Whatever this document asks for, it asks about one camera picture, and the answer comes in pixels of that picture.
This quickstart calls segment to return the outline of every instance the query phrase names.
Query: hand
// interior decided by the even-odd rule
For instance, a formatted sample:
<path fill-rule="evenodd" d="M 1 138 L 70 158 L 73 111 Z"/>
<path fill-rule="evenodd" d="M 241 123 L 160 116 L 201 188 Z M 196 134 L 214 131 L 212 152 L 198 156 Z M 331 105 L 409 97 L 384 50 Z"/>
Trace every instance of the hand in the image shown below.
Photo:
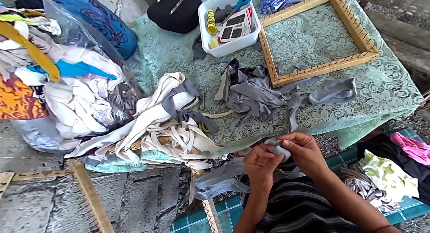
<path fill-rule="evenodd" d="M 295 131 L 279 140 L 284 140 L 282 146 L 290 151 L 294 162 L 310 179 L 317 180 L 331 173 L 313 136 Z"/>
<path fill-rule="evenodd" d="M 269 195 L 273 186 L 273 171 L 281 163 L 284 154 L 275 155 L 268 151 L 269 145 L 255 146 L 243 159 L 251 183 L 251 192 Z"/>

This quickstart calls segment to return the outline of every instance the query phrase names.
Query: blue bag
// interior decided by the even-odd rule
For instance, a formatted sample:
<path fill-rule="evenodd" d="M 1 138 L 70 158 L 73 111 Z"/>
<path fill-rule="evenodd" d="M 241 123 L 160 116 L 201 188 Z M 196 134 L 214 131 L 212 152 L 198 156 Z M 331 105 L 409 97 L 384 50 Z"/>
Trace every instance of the blue bag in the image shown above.
<path fill-rule="evenodd" d="M 131 57 L 137 48 L 136 34 L 98 0 L 53 0 L 95 27 L 121 54 Z"/>

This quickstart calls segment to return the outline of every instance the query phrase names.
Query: black bag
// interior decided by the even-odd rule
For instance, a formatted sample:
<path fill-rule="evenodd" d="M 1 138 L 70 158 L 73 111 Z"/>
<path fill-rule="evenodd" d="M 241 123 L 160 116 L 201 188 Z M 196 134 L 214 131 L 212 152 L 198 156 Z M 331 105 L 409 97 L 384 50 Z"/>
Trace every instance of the black bag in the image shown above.
<path fill-rule="evenodd" d="M 188 33 L 199 25 L 197 9 L 202 0 L 183 0 L 176 10 L 170 11 L 180 0 L 159 0 L 148 8 L 148 18 L 155 22 L 161 29 Z"/>

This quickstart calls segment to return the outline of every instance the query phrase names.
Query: person's right hand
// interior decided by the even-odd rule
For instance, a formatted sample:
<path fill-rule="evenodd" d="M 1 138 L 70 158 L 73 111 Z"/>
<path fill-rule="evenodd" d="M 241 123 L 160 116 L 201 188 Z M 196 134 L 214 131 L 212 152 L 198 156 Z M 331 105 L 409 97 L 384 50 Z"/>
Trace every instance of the person's right hand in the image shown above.
<path fill-rule="evenodd" d="M 294 131 L 279 140 L 284 140 L 282 146 L 290 151 L 294 162 L 310 179 L 316 180 L 331 172 L 313 136 Z"/>

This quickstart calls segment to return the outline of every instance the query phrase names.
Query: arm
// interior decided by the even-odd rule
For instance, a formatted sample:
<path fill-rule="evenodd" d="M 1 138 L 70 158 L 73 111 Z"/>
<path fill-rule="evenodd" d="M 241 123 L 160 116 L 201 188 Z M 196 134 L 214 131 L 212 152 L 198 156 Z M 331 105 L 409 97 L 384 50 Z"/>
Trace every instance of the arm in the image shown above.
<path fill-rule="evenodd" d="M 307 134 L 293 132 L 279 138 L 298 167 L 314 181 L 330 204 L 345 219 L 373 233 L 398 233 L 377 208 L 351 191 L 325 162 L 315 139 Z"/>
<path fill-rule="evenodd" d="M 243 164 L 251 183 L 251 192 L 233 233 L 252 233 L 266 214 L 269 193 L 273 186 L 273 171 L 284 158 L 267 151 L 268 146 L 255 146 Z"/>

